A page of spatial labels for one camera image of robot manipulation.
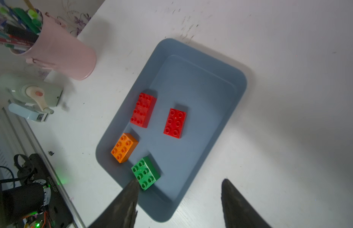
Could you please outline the small red lego brick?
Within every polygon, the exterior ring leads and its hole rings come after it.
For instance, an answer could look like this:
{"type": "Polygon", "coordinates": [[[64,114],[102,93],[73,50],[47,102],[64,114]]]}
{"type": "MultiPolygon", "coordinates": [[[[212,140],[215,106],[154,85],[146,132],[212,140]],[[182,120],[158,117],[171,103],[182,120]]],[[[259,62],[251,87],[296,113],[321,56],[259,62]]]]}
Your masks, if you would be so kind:
{"type": "Polygon", "coordinates": [[[180,139],[185,124],[187,113],[171,108],[168,114],[164,134],[180,139]]]}

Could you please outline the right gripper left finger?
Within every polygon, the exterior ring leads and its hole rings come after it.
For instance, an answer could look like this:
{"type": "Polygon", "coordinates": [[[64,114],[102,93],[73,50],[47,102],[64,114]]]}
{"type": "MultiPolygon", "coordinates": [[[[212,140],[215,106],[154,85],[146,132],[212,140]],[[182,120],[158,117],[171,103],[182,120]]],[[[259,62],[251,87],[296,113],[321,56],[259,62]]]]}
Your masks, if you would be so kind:
{"type": "Polygon", "coordinates": [[[89,228],[133,228],[137,217],[138,193],[138,181],[130,181],[89,228]]]}

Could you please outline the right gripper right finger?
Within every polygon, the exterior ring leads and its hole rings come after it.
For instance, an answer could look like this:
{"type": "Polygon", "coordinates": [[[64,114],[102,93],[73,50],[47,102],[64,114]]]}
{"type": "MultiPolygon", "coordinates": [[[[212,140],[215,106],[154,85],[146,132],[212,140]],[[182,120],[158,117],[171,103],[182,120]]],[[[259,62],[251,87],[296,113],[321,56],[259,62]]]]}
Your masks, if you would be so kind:
{"type": "Polygon", "coordinates": [[[221,200],[227,228],[270,227],[228,179],[222,182],[221,200]]]}

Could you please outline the green lego brick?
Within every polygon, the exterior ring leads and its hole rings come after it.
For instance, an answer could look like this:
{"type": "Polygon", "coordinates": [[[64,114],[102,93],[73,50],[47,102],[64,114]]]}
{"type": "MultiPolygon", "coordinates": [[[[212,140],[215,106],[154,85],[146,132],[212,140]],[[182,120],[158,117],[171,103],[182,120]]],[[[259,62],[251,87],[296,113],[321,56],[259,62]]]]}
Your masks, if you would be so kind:
{"type": "Polygon", "coordinates": [[[148,156],[140,159],[131,170],[143,191],[150,188],[160,178],[159,172],[148,156]]]}

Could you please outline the long red lego brick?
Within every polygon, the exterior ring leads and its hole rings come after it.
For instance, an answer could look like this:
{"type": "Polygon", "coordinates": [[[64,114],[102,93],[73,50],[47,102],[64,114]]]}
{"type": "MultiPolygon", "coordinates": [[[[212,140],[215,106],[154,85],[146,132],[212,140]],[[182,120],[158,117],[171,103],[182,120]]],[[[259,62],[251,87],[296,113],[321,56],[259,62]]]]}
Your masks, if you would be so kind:
{"type": "Polygon", "coordinates": [[[151,95],[140,93],[133,110],[130,122],[136,126],[147,128],[157,99],[151,95]]]}

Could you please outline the blue-grey plastic tray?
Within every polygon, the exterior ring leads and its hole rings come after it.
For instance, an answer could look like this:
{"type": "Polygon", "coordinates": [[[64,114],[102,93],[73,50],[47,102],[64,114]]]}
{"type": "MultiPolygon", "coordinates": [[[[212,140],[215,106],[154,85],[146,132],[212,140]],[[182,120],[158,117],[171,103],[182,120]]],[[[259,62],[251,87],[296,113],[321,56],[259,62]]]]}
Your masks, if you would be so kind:
{"type": "Polygon", "coordinates": [[[139,206],[168,221],[247,88],[242,71],[174,39],[153,51],[96,148],[122,187],[147,157],[160,174],[139,182],[139,206]]]}

